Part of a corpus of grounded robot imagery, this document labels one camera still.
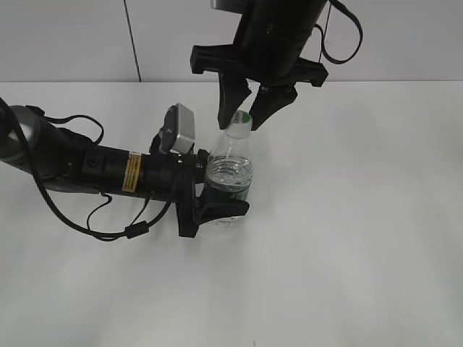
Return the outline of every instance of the cable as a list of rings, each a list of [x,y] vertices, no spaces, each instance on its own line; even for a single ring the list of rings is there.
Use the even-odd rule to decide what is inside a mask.
[[[170,195],[170,197],[167,199],[166,201],[166,204],[164,205],[164,207],[162,208],[162,210],[159,212],[159,214],[150,222],[148,222],[148,227],[151,228],[152,226],[154,226],[157,222],[159,222],[162,217],[165,216],[167,210],[169,209],[169,207],[171,206],[172,202],[174,201],[174,197],[175,197],[175,186],[176,184],[174,184],[174,186],[172,187],[172,193]]]
[[[103,140],[103,136],[104,136],[104,128],[103,128],[103,125],[101,125],[101,123],[99,121],[97,121],[96,119],[90,117],[90,116],[86,116],[85,114],[76,114],[75,116],[70,116],[70,117],[66,117],[66,118],[51,118],[51,117],[46,117],[46,116],[42,116],[46,121],[49,121],[50,123],[52,124],[66,124],[68,122],[70,122],[71,120],[73,119],[78,119],[78,118],[83,118],[83,119],[87,119],[89,121],[92,121],[93,123],[95,123],[96,125],[99,126],[99,128],[101,129],[101,133],[100,133],[100,136],[98,137],[98,139],[96,139],[95,141],[93,141],[93,144],[96,146],[96,145],[99,145],[101,143],[101,141]]]
[[[331,16],[331,10],[333,9],[333,4],[330,2],[330,7],[328,8],[328,14],[326,15],[326,23],[325,23],[325,35],[326,32],[328,31],[328,22],[330,21],[330,16]],[[318,62],[321,61],[321,56],[322,56],[322,51],[320,47],[320,55],[318,56]]]
[[[140,218],[140,216],[142,215],[142,213],[145,212],[146,207],[148,206],[149,203],[150,203],[150,198],[147,197],[147,198],[145,199],[145,203],[143,204],[142,210],[137,214],[137,217],[135,217],[135,219],[130,223],[131,226],[133,226],[133,225],[135,224],[135,222],[137,221],[137,219]]]
[[[108,200],[105,203],[99,205],[96,209],[94,209],[92,212],[89,213],[89,215],[87,217],[87,229],[88,230],[92,230],[91,227],[90,227],[90,218],[92,218],[93,213],[95,213],[96,211],[100,210],[101,208],[111,204],[111,202],[113,201],[113,197],[111,195],[107,195],[107,193],[105,193],[105,192],[100,192],[100,194],[101,194],[102,197],[105,197]]]
[[[355,16],[355,14],[353,14],[352,12],[350,12],[341,2],[339,2],[338,0],[329,0],[330,1],[330,4],[333,5],[333,7],[335,9],[337,9],[338,11],[340,11],[342,14],[344,14],[345,16],[347,16],[351,21],[353,21],[353,23],[355,24],[355,26],[357,27],[357,29],[359,30],[359,44],[357,46],[357,48],[355,49],[354,53],[347,59],[345,60],[338,60],[338,59],[335,59],[333,58],[332,56],[330,56],[330,54],[326,51],[326,47],[325,47],[325,39],[326,39],[326,35],[325,33],[323,32],[323,29],[321,28],[321,26],[319,24],[315,24],[314,27],[316,27],[317,29],[319,29],[320,31],[320,34],[321,34],[321,51],[323,53],[323,56],[326,58],[326,60],[328,60],[329,62],[331,62],[332,64],[337,64],[337,65],[340,65],[340,64],[345,64],[347,63],[348,61],[350,61],[352,58],[354,58],[358,51],[360,50],[360,46],[362,45],[362,42],[363,42],[363,29],[362,29],[362,25],[360,24],[360,21],[358,20],[358,18]]]

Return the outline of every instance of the bottle cap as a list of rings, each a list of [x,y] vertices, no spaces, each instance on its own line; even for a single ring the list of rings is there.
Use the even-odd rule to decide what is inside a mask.
[[[235,139],[245,139],[249,137],[252,129],[252,117],[248,112],[236,111],[231,119],[230,125],[225,132]]]

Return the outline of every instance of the plastic bottle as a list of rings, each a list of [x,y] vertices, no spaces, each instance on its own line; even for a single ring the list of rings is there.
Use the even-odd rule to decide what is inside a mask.
[[[251,116],[244,111],[237,111],[208,159],[206,184],[234,199],[246,200],[252,181],[251,128]],[[240,218],[222,218],[216,224],[229,226]]]

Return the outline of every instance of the sticker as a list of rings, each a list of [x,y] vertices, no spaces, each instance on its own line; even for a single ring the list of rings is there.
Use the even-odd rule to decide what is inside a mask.
[[[230,197],[232,199],[246,201],[248,193],[249,193],[249,187],[246,188],[245,190],[242,190],[241,192],[235,192],[235,193],[230,194]]]
[[[127,167],[125,168],[124,183],[122,185],[123,192],[135,193],[141,165],[142,155],[139,153],[130,152],[129,160],[127,161]]]

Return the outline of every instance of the table surface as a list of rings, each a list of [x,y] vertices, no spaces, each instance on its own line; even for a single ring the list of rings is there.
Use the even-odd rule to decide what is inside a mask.
[[[463,82],[298,91],[253,135],[246,219],[196,239],[177,236],[171,207],[148,235],[96,241],[0,165],[0,346],[462,346]],[[215,83],[8,83],[0,95],[94,116],[103,144],[126,150],[146,153],[177,102],[195,112],[197,149],[219,134]],[[81,224],[104,201],[52,197]],[[116,197],[93,226],[120,231],[142,205]]]

